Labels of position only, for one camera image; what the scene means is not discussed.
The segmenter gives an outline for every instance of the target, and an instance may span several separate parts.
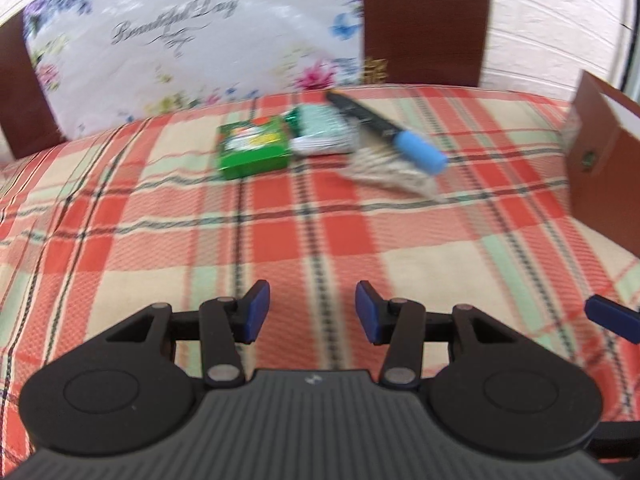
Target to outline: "black marker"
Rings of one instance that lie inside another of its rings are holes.
[[[365,126],[380,134],[421,170],[436,175],[447,167],[447,155],[413,132],[393,124],[342,92],[328,90],[325,97],[343,114],[357,118]]]

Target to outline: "plaid tablecloth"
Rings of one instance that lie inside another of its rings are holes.
[[[636,418],[638,350],[590,324],[596,292],[627,305],[640,263],[573,220],[557,129],[567,104],[439,87],[351,91],[450,156],[440,200],[358,186],[340,157],[225,182],[220,124],[276,114],[320,92],[180,112],[70,142],[4,168],[0,192],[0,474],[28,455],[17,399],[45,363],[155,301],[196,309],[271,283],[271,311],[246,366],[369,368],[353,307],[370,280],[429,310],[474,304],[586,368],[606,417]],[[199,368],[198,348],[178,363]],[[426,373],[446,348],[425,345]]]

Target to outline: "wooden chair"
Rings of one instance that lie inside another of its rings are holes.
[[[489,5],[364,0],[364,82],[477,86]],[[31,66],[21,12],[0,27],[0,128],[17,158],[64,141]]]

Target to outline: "pink flower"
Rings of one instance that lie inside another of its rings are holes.
[[[211,94],[209,97],[207,97],[207,100],[205,101],[205,104],[207,106],[211,106],[216,104],[218,101],[220,101],[220,96],[217,94]]]
[[[294,85],[301,90],[323,90],[334,83],[334,75],[335,67],[318,61],[312,67],[305,68],[302,76],[294,81]]]
[[[58,69],[52,64],[38,65],[36,75],[40,84],[46,90],[55,90],[60,84]]]

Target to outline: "brown box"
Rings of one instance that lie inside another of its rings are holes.
[[[640,256],[640,105],[583,72],[561,137],[573,216]]]

